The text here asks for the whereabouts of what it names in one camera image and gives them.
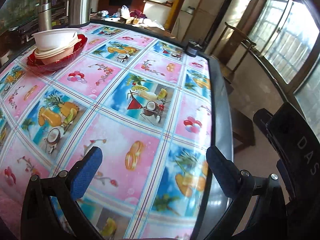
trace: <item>white plastic bag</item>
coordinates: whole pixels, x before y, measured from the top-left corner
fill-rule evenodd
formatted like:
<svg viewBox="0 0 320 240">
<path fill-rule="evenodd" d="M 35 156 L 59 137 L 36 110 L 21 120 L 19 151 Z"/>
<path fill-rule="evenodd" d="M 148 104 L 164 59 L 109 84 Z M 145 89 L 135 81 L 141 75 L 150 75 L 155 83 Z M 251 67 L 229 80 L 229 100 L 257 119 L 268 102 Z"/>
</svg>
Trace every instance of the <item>white plastic bag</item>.
<svg viewBox="0 0 320 240">
<path fill-rule="evenodd" d="M 127 6 L 122 6 L 121 8 L 121 16 L 125 19 L 130 18 L 130 11 L 129 8 Z"/>
</svg>

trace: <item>thermos lid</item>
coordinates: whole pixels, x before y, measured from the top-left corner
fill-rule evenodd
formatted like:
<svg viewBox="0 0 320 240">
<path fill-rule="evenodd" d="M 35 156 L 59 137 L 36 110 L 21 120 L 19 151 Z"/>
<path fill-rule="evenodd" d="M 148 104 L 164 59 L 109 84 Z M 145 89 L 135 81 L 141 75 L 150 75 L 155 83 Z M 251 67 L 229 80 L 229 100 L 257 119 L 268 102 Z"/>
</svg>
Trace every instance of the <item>thermos lid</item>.
<svg viewBox="0 0 320 240">
<path fill-rule="evenodd" d="M 37 6 L 38 13 L 41 13 L 41 12 L 44 12 L 44 11 L 50 10 L 50 9 L 51 9 L 51 3 L 50 2 Z"/>
</svg>

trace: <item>stacked bowls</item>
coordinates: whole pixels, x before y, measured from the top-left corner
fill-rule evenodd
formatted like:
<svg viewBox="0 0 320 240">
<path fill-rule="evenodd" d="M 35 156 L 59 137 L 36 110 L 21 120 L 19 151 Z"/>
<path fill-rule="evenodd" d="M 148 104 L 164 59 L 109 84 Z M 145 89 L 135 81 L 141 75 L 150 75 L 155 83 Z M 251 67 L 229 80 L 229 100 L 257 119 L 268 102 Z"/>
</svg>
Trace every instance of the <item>stacked bowls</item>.
<svg viewBox="0 0 320 240">
<path fill-rule="evenodd" d="M 73 52 L 78 39 L 78 29 L 65 28 L 34 33 L 36 40 L 35 57 L 44 64 L 60 60 Z"/>
</svg>

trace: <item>blue gripper pad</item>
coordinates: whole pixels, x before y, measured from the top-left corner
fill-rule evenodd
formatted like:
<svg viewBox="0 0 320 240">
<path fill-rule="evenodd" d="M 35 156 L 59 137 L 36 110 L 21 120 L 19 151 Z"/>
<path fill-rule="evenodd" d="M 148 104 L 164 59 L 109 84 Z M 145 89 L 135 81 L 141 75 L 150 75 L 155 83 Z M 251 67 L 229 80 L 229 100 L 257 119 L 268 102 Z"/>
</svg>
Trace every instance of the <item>blue gripper pad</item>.
<svg viewBox="0 0 320 240">
<path fill-rule="evenodd" d="M 73 200 L 83 197 L 102 163 L 102 156 L 99 147 L 92 147 L 85 157 L 71 168 L 70 175 L 73 175 L 73 178 L 70 185 L 70 194 Z"/>
<path fill-rule="evenodd" d="M 207 149 L 207 162 L 216 177 L 223 193 L 234 199 L 240 186 L 240 171 L 230 160 L 227 160 L 216 146 Z"/>
</svg>

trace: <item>patterned tablecloth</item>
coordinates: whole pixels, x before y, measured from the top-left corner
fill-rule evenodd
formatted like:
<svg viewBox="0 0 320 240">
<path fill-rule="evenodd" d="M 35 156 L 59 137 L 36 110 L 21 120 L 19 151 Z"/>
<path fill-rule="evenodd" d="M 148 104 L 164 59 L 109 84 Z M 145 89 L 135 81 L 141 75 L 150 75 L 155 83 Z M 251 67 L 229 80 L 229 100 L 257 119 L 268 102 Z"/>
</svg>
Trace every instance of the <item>patterned tablecloth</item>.
<svg viewBox="0 0 320 240">
<path fill-rule="evenodd" d="M 81 32 L 88 42 L 68 67 L 35 73 L 33 46 L 0 74 L 0 186 L 22 205 L 31 175 L 56 176 L 98 146 L 102 164 L 78 203 L 104 238 L 188 239 L 211 143 L 207 60 L 134 31 Z"/>
</svg>

